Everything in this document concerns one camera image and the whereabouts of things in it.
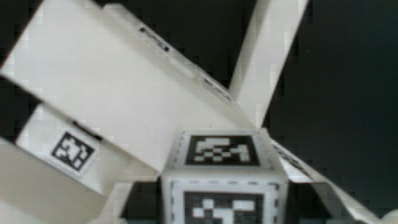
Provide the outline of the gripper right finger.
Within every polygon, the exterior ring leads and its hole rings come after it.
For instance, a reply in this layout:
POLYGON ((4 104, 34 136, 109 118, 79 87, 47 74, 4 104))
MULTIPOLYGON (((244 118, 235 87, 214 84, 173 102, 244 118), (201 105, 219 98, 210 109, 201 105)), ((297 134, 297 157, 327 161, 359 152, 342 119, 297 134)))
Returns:
POLYGON ((290 183, 285 224, 368 224, 326 182, 290 183))

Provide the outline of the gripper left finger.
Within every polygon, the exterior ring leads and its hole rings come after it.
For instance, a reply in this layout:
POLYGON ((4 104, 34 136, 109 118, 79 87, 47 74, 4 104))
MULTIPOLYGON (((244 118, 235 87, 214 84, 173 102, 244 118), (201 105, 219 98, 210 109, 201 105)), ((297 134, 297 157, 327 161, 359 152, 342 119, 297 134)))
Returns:
POLYGON ((116 184, 100 215, 87 224, 164 224, 158 182, 116 184))

